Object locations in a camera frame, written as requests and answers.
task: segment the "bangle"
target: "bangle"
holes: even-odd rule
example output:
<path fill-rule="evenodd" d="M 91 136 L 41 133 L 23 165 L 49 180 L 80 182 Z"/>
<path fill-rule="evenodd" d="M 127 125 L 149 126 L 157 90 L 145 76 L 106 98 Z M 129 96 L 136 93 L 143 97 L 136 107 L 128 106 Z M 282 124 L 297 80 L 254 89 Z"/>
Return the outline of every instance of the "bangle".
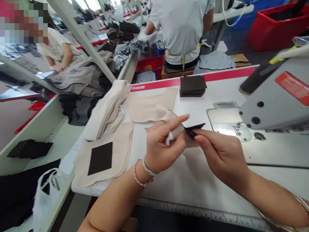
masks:
<path fill-rule="evenodd" d="M 133 172 L 134 172 L 134 179 L 135 179 L 135 181 L 136 181 L 140 186 L 146 187 L 147 184 L 152 183 L 153 179 L 151 178 L 149 181 L 147 181 L 147 182 L 144 183 L 144 184 L 138 180 L 138 178 L 136 177 L 136 164 L 137 164 L 137 162 L 138 162 L 139 160 L 141 160 L 141 159 L 137 159 L 137 161 L 136 161 L 136 163 L 135 163 L 135 165 L 134 165 L 134 169 L 133 169 Z"/>
<path fill-rule="evenodd" d="M 274 183 L 277 184 L 278 186 L 280 186 L 281 188 L 285 189 L 286 191 L 288 191 L 290 194 L 292 194 L 303 205 L 303 207 L 309 213 L 309 206 L 307 205 L 307 203 L 300 196 L 298 196 L 296 193 L 294 193 L 293 191 L 289 190 L 288 188 L 285 188 L 285 187 L 281 186 L 280 184 L 278 184 L 276 182 L 274 182 Z M 260 213 L 260 215 L 265 220 L 267 220 L 271 224 L 275 225 L 276 227 L 282 228 L 282 229 L 284 229 L 284 230 L 286 230 L 288 232 L 302 231 L 302 229 L 299 229 L 299 228 L 292 228 L 292 227 L 288 227 L 288 226 L 282 225 L 280 223 L 277 223 L 277 222 L 273 221 L 272 219 L 270 219 L 269 217 L 267 217 L 266 215 L 264 215 L 263 213 L 261 213 L 261 211 L 259 211 L 258 208 L 255 207 L 255 209 Z"/>
<path fill-rule="evenodd" d="M 144 156 L 144 158 L 143 158 L 143 166 L 144 166 L 146 172 L 148 172 L 149 175 L 155 176 L 155 175 L 157 174 L 157 173 L 154 173 L 153 171 L 149 170 L 149 169 L 146 167 L 146 165 L 145 165 L 145 156 Z"/>

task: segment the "measuring tape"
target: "measuring tape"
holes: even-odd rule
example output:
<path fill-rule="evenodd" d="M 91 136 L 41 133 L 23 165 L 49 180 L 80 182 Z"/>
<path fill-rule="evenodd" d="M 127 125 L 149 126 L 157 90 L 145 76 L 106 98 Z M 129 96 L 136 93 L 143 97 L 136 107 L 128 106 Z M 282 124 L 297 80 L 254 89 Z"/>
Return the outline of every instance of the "measuring tape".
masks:
<path fill-rule="evenodd" d="M 261 231 L 275 231 L 262 217 L 254 217 L 243 214 L 229 213 L 220 210 L 206 209 L 184 204 L 172 203 L 168 201 L 139 198 L 137 205 L 149 206 L 195 217 L 204 217 L 215 221 L 230 223 L 238 226 L 249 227 Z"/>

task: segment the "finger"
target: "finger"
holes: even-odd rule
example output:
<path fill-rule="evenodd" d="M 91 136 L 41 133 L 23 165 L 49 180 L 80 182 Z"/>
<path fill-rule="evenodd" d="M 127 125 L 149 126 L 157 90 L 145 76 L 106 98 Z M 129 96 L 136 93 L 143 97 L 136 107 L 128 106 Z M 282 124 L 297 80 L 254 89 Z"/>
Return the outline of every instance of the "finger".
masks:
<path fill-rule="evenodd" d="M 149 131 L 153 131 L 164 124 L 166 124 L 166 121 L 158 121 L 149 129 Z"/>
<path fill-rule="evenodd" d="M 162 143 L 166 144 L 167 137 L 168 136 L 165 136 L 165 138 L 163 139 Z"/>
<path fill-rule="evenodd" d="M 211 142 L 202 135 L 197 135 L 194 137 L 194 140 L 198 143 L 198 145 L 202 148 L 207 162 L 216 162 L 220 163 L 223 162 L 220 156 L 218 155 L 217 151 L 211 144 Z"/>
<path fill-rule="evenodd" d="M 169 120 L 166 124 L 158 127 L 155 130 L 155 134 L 157 135 L 157 140 L 162 142 L 165 136 L 167 136 L 172 130 L 177 128 L 182 122 L 188 120 L 189 114 L 185 114 L 174 119 Z"/>
<path fill-rule="evenodd" d="M 184 140 L 184 133 L 177 136 L 174 144 L 168 149 L 169 155 L 175 161 L 186 148 L 186 141 Z"/>
<path fill-rule="evenodd" d="M 206 137 L 214 146 L 222 144 L 222 139 L 227 137 L 227 135 L 212 130 L 194 129 L 193 132 Z"/>

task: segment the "pink beaded bracelet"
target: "pink beaded bracelet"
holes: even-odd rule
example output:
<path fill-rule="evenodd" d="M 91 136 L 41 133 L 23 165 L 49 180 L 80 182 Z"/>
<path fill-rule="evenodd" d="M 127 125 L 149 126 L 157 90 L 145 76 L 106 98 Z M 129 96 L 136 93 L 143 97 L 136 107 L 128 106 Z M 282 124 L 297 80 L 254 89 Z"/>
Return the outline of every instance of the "pink beaded bracelet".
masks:
<path fill-rule="evenodd" d="M 135 168 L 136 168 L 136 164 L 137 164 L 137 162 L 138 162 L 139 160 L 141 160 L 141 159 L 137 159 L 137 161 L 136 161 L 136 163 L 135 163 L 135 165 L 134 165 L 134 179 L 136 180 L 136 182 L 137 182 L 140 186 L 146 187 L 147 184 L 149 184 L 149 183 L 151 183 L 151 182 L 153 181 L 153 179 L 151 178 L 148 182 L 146 182 L 146 183 L 144 183 L 144 184 L 138 180 L 138 178 L 136 177 Z"/>

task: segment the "white t-shirt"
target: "white t-shirt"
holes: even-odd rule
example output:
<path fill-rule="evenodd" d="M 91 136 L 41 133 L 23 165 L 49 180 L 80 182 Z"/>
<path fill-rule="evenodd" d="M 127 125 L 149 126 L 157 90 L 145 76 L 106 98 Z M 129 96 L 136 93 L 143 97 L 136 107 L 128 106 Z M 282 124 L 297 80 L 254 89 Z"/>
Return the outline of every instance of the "white t-shirt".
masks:
<path fill-rule="evenodd" d="M 163 43 L 170 54 L 194 50 L 203 34 L 204 15 L 215 7 L 215 0 L 153 0 L 150 20 L 162 27 Z M 200 50 L 185 56 L 186 63 L 195 60 Z M 181 56 L 169 56 L 170 64 L 181 64 Z"/>
<path fill-rule="evenodd" d="M 56 63 L 61 63 L 64 57 L 63 43 L 70 44 L 73 55 L 83 56 L 84 55 L 76 49 L 76 47 L 62 34 L 52 28 L 48 28 L 48 39 L 49 45 L 44 43 L 37 43 L 36 47 L 39 53 L 44 56 L 49 56 L 55 60 Z"/>

